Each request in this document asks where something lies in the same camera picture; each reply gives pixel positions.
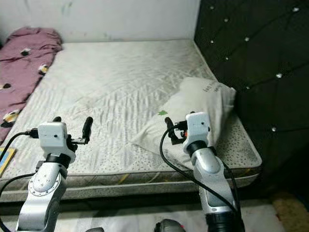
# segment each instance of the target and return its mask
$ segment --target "yellow object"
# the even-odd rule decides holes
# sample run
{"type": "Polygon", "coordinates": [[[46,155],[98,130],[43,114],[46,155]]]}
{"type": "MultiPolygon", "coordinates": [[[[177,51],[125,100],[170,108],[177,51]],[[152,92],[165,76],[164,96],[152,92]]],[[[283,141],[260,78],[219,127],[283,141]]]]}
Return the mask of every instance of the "yellow object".
{"type": "MultiPolygon", "coordinates": [[[[0,147],[0,154],[2,153],[3,150],[4,150],[4,147],[0,147]]],[[[11,147],[6,151],[6,154],[3,156],[2,161],[0,162],[0,177],[4,173],[5,168],[8,166],[15,152],[16,152],[16,149],[11,148],[11,147]]]]}
{"type": "Polygon", "coordinates": [[[7,113],[3,120],[6,122],[15,122],[18,117],[19,110],[13,110],[12,112],[7,113]]]}
{"type": "Polygon", "coordinates": [[[124,182],[124,180],[129,176],[130,174],[127,173],[127,174],[124,174],[121,179],[119,180],[118,184],[120,185],[122,182],[124,182]]]}
{"type": "Polygon", "coordinates": [[[48,66],[46,64],[42,64],[40,67],[39,67],[39,71],[42,72],[42,73],[47,73],[48,71],[48,66]]]}

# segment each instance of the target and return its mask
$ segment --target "blanket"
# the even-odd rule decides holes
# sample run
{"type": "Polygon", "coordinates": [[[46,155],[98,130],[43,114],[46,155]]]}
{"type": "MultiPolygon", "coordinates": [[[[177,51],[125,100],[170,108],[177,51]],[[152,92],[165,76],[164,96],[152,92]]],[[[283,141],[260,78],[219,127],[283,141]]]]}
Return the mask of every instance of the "blanket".
{"type": "Polygon", "coordinates": [[[0,50],[0,144],[61,49],[54,29],[24,27],[7,39],[0,50]]]}

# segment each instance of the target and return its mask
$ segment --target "white pillow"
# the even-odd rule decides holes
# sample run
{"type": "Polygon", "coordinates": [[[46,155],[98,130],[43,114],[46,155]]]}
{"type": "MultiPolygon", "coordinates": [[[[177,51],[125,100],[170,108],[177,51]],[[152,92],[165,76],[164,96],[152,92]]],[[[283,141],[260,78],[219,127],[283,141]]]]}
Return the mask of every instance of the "white pillow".
{"type": "MultiPolygon", "coordinates": [[[[180,91],[174,94],[167,103],[160,107],[158,115],[143,127],[133,138],[132,143],[153,153],[160,154],[159,145],[167,126],[166,117],[175,122],[185,120],[191,111],[206,112],[210,118],[208,146],[216,146],[224,123],[234,107],[236,91],[218,81],[187,77],[180,84],[180,91]]],[[[193,169],[188,154],[182,149],[182,144],[172,145],[166,136],[163,150],[168,159],[189,169],[193,169]]]]}

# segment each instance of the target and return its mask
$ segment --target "black tufted headboard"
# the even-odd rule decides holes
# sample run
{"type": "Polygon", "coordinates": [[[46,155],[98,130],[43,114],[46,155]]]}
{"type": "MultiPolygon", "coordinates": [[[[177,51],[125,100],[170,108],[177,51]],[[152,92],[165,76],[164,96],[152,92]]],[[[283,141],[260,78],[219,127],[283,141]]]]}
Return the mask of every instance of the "black tufted headboard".
{"type": "Polygon", "coordinates": [[[201,0],[195,42],[238,91],[236,111],[264,163],[260,185],[296,183],[309,157],[309,1],[201,0]]]}

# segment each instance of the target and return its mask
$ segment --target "bed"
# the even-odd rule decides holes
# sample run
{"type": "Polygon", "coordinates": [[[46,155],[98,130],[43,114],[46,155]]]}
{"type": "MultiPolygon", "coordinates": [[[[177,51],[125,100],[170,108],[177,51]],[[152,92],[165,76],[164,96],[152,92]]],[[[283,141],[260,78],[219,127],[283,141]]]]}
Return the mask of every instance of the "bed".
{"type": "MultiPolygon", "coordinates": [[[[7,138],[56,116],[78,137],[86,117],[93,117],[90,143],[76,151],[63,199],[196,191],[197,186],[159,155],[130,142],[185,77],[215,79],[194,42],[62,46],[7,138]]],[[[12,177],[33,172],[43,160],[38,140],[21,136],[14,147],[18,151],[0,179],[1,186],[12,177]]],[[[235,113],[227,120],[217,153],[232,168],[238,186],[247,186],[258,176],[261,158],[235,113]]],[[[24,200],[27,184],[27,179],[13,182],[1,201],[24,200]]]]}

